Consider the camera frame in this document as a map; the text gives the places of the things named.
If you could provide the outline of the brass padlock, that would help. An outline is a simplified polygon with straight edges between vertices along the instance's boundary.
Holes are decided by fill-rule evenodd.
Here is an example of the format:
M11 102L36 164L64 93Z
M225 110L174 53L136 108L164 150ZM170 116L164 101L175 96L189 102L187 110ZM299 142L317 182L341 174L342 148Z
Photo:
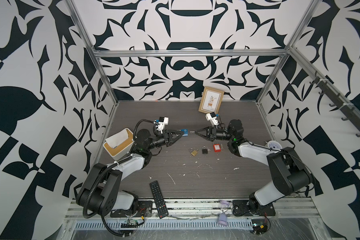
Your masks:
M195 157L195 156L198 154L199 150L198 150L198 149L194 149L194 148L190 148L190 149L189 149L189 152L190 152L190 154L191 154L193 157Z

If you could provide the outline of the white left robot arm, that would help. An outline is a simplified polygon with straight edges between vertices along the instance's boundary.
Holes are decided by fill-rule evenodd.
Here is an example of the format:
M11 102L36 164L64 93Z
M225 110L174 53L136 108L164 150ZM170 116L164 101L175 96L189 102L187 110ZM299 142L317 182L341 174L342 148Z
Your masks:
M77 197L83 207L83 217L107 216L110 212L137 211L138 196L120 190L123 179L148 165L154 154L152 149L172 146L184 135L183 131L163 130L151 135L147 129L139 130L132 149L113 164L95 164L89 172Z

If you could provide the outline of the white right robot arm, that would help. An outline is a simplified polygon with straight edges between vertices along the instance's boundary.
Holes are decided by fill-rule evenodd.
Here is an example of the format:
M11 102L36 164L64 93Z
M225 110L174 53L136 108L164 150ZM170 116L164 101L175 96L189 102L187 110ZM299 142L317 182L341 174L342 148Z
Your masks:
M249 196L252 211L267 206L285 196L297 192L314 182L314 176L301 161L293 148L272 149L251 143L244 138L244 128L240 120L231 120L228 127L206 127L195 134L208 141L227 141L229 151L269 167L271 182Z

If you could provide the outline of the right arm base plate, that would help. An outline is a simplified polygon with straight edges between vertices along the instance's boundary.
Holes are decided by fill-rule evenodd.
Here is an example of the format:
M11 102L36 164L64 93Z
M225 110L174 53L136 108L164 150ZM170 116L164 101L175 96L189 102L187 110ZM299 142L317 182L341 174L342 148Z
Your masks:
M256 199L233 200L233 215L236 217L274 217L276 215L273 204L262 206Z

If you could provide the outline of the black padlock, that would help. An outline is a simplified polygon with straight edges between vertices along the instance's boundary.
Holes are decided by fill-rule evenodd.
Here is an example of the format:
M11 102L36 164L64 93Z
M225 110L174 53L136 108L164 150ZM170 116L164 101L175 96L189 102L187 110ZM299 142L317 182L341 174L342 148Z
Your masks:
M203 147L202 147L202 154L203 154L203 155L206 155L206 154L208 154L208 153L209 153L208 148L207 148L206 146L203 146Z

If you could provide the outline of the blue padlock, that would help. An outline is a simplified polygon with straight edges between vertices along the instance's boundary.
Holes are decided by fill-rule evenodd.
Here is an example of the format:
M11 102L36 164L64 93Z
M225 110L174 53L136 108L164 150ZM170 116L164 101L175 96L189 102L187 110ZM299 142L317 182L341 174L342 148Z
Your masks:
M183 133L183 137L186 137L189 135L189 132L187 129L182 129L181 132Z

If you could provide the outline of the red padlock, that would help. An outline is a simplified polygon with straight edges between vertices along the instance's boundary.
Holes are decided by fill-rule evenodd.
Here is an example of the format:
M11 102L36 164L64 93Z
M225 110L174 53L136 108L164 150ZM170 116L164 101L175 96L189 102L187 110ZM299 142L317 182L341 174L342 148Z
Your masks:
M218 143L217 140L213 141L213 148L214 148L214 152L218 153L222 151L222 146Z

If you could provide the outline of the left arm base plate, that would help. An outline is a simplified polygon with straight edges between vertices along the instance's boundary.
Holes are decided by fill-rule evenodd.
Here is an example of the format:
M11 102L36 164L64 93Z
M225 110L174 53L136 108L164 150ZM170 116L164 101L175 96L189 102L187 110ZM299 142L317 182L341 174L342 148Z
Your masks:
M116 210L111 212L111 218L140 218L151 217L153 210L153 201L134 202L128 210Z

